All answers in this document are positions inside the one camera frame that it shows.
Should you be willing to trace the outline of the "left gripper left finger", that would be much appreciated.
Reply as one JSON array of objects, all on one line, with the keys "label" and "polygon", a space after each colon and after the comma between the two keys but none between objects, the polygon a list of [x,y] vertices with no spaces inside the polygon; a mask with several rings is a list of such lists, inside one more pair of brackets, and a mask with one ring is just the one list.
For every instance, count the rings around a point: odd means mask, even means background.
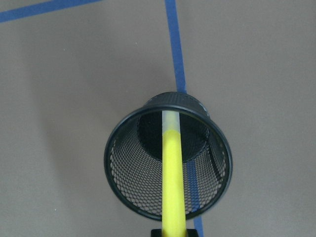
[{"label": "left gripper left finger", "polygon": [[152,229],[151,237],[162,237],[162,229]]}]

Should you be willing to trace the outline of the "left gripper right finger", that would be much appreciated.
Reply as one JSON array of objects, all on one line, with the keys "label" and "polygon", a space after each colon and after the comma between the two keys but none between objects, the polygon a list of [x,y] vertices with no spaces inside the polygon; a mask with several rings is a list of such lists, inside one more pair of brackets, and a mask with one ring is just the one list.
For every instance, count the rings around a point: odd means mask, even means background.
[{"label": "left gripper right finger", "polygon": [[199,237],[196,229],[186,229],[186,237]]}]

